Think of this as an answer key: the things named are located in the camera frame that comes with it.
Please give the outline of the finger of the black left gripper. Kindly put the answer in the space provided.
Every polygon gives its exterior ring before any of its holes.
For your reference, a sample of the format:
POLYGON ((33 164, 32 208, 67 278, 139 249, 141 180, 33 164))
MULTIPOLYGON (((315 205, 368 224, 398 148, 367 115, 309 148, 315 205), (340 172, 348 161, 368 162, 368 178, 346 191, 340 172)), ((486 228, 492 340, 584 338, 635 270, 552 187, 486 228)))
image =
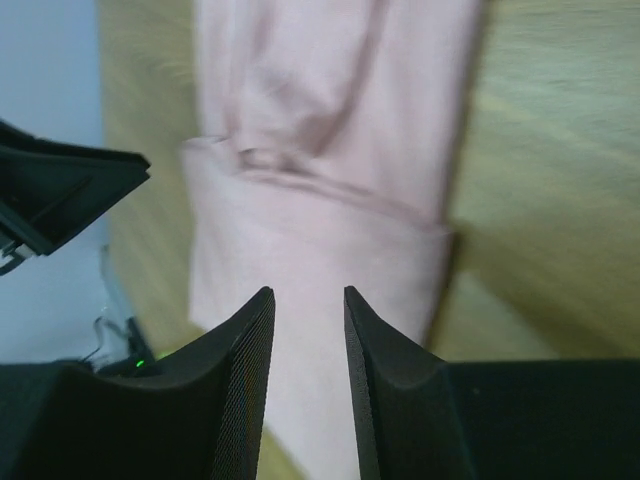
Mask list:
POLYGON ((1 256, 50 255, 150 178, 139 153, 59 143, 1 123, 1 256))

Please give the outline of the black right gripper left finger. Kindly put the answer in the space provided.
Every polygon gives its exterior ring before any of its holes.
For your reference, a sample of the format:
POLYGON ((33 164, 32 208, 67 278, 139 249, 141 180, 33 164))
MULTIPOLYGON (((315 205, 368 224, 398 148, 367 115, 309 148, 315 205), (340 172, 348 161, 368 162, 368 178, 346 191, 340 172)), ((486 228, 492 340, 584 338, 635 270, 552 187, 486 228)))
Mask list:
POLYGON ((264 287, 129 376, 77 361, 3 365, 2 477, 254 478, 274 326, 274 292, 264 287))

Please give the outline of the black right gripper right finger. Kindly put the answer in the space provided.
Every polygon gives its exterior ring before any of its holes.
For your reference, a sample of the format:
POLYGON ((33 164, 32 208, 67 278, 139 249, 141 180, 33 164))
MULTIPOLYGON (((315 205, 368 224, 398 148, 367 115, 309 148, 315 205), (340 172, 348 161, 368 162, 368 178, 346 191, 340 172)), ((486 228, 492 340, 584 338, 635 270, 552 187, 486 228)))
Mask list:
POLYGON ((635 359, 449 363, 353 287, 344 329, 364 479, 635 479, 635 359))

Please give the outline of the pink printed t shirt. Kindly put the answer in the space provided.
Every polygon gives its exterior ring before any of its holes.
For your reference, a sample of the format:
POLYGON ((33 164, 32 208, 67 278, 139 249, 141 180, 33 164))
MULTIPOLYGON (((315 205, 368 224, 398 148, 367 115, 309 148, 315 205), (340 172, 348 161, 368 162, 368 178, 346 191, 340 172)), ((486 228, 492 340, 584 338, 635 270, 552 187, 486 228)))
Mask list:
POLYGON ((265 423, 309 479, 359 475, 343 324, 356 287, 414 341, 450 260, 479 1, 198 1, 182 148, 190 317, 276 296, 265 423))

